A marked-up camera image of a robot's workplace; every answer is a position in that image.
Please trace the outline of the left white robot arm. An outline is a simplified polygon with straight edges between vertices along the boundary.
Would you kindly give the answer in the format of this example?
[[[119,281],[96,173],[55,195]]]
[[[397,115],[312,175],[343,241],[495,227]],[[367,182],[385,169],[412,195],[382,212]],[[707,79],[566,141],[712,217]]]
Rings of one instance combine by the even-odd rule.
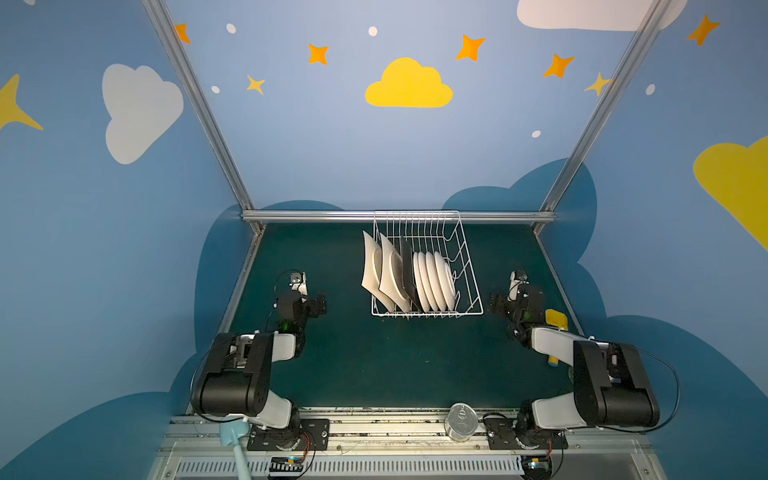
[[[214,423],[236,417],[262,429],[298,428],[297,408],[271,391],[272,365],[301,355],[307,323],[327,313],[327,299],[291,290],[278,296],[276,306],[278,325],[273,331],[217,335],[190,387],[197,415]]]

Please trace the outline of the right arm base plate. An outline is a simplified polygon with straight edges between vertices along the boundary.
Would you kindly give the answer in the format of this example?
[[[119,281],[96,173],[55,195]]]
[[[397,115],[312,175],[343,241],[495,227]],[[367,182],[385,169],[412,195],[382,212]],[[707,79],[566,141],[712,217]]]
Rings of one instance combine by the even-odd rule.
[[[517,421],[491,415],[481,420],[491,450],[566,450],[569,448],[564,432],[540,429],[535,426],[517,426]]]

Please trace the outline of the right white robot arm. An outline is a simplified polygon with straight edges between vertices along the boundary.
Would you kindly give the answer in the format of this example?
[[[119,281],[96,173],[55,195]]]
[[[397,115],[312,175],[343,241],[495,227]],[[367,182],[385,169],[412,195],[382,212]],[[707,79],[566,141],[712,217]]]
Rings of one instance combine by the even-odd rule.
[[[526,283],[492,294],[489,310],[509,321],[511,337],[525,348],[572,369],[573,391],[528,401],[517,435],[601,427],[622,430],[659,425],[661,411],[640,351],[632,345],[576,335],[547,322],[543,293]]]

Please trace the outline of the white square plate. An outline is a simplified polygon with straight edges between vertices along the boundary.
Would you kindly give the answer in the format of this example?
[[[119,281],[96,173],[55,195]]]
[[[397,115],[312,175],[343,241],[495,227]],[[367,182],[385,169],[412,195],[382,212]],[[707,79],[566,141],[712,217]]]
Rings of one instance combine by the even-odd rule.
[[[393,243],[385,236],[380,237],[382,249],[382,274],[379,290],[388,296],[401,312],[413,311],[403,277],[403,260]]]
[[[380,290],[383,260],[382,249],[371,235],[365,231],[362,234],[365,260],[361,286],[369,291],[385,307],[387,313],[392,313],[396,310],[395,302]]]

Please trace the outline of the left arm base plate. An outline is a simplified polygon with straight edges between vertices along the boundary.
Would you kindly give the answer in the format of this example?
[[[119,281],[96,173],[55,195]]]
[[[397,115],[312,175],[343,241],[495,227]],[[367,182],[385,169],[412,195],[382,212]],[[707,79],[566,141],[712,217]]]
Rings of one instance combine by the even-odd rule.
[[[248,436],[248,451],[326,451],[330,439],[328,419],[299,419],[285,429],[253,425]]]

